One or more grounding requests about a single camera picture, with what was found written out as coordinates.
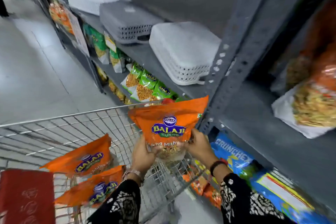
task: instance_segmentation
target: store aisle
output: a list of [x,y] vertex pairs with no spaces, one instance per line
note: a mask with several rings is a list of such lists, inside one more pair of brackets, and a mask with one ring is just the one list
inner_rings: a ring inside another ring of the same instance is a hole
[[15,16],[0,19],[0,124],[117,105],[63,49],[32,0],[5,3]]

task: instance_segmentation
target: person's leg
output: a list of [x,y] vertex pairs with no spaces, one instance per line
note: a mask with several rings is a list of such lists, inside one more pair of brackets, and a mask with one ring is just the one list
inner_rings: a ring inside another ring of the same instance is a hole
[[0,0],[0,16],[1,17],[8,17],[9,16],[3,0]]

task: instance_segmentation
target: bracelet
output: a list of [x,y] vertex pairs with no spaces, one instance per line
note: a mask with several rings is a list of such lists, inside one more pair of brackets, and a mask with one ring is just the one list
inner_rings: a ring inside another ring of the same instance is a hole
[[223,161],[221,161],[221,160],[217,160],[217,161],[215,161],[212,165],[211,165],[211,167],[210,167],[210,174],[211,174],[211,176],[214,176],[213,175],[213,171],[215,170],[215,168],[218,166],[218,165],[220,165],[220,164],[224,164],[224,165],[226,165]]
[[133,170],[133,169],[128,169],[128,170],[126,170],[126,171],[124,172],[124,174],[123,174],[122,181],[124,181],[125,178],[126,178],[126,176],[127,176],[128,174],[130,174],[130,173],[134,173],[134,174],[136,174],[136,175],[138,175],[138,176],[140,177],[141,186],[142,186],[143,183],[144,183],[144,180],[145,180],[145,179],[142,177],[141,173],[140,173],[139,171],[137,171],[137,170]]

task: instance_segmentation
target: sleeve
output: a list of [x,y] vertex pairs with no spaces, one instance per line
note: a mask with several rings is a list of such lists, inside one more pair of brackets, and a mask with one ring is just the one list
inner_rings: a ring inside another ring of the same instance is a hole
[[138,223],[140,203],[138,184],[133,180],[125,180],[88,218],[87,224]]
[[294,223],[236,174],[224,177],[220,186],[224,223]]

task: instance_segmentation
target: shopping cart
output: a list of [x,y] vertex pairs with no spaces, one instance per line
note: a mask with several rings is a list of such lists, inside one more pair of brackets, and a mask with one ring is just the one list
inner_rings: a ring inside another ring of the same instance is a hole
[[[132,150],[141,130],[129,119],[129,108],[144,104],[124,105],[95,111],[64,115],[49,119],[0,125],[0,169],[37,170],[54,158],[62,156],[108,133],[112,138],[114,165],[130,167]],[[139,222],[152,219],[187,188],[199,173],[192,169],[190,155],[179,162],[154,163],[141,187]],[[182,175],[191,172],[192,180],[184,182]],[[55,198],[83,178],[69,179],[54,174]],[[56,223],[85,223],[95,209],[56,207]]]

